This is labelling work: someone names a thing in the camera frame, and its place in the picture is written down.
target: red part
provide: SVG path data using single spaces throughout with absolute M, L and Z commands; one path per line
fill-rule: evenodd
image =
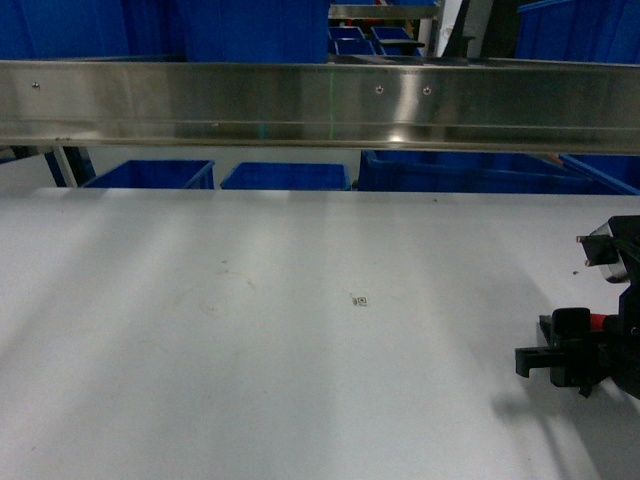
M 591 314 L 591 330 L 604 330 L 604 319 L 608 315 L 602 315 L 599 313 Z

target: white tabletop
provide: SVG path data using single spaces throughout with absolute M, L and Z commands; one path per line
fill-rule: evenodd
M 622 479 L 640 402 L 522 379 L 640 199 L 0 192 L 2 479 Z M 355 306 L 352 297 L 366 297 Z

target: blue plastic bin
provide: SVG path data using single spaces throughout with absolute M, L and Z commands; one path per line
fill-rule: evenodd
M 594 187 L 588 178 L 526 155 L 396 153 L 363 151 L 358 190 L 586 194 Z
M 329 0 L 179 0 L 187 59 L 319 63 Z
M 0 59 L 129 55 L 120 1 L 0 0 Z
M 336 55 L 375 55 L 376 51 L 369 40 L 342 39 L 335 42 Z
M 132 55 L 184 55 L 178 0 L 122 0 Z
M 213 189 L 213 161 L 129 160 L 84 188 Z
M 345 38 L 365 40 L 364 33 L 362 33 L 360 27 L 330 27 L 329 38 L 331 40 L 342 40 Z
M 544 0 L 518 11 L 517 58 L 640 63 L 638 0 Z
M 613 155 L 560 155 L 565 168 L 591 178 L 595 193 L 640 195 L 640 157 Z
M 350 190 L 344 165 L 244 162 L 220 186 L 228 190 Z
M 402 27 L 371 27 L 371 39 L 380 55 L 402 55 L 402 50 L 395 47 L 383 47 L 380 40 L 412 40 Z M 414 56 L 420 56 L 418 49 L 414 49 Z

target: stainless steel rail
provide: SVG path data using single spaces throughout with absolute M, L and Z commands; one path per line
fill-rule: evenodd
M 640 153 L 640 67 L 333 60 L 0 62 L 0 144 Z

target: robotic arm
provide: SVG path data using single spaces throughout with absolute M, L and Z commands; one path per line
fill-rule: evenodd
M 612 217 L 588 236 L 578 237 L 588 267 L 599 266 L 610 283 L 629 282 L 617 315 L 586 308 L 562 308 L 540 317 L 548 347 L 517 348 L 516 373 L 550 368 L 557 387 L 578 387 L 588 397 L 607 377 L 640 398 L 640 216 Z

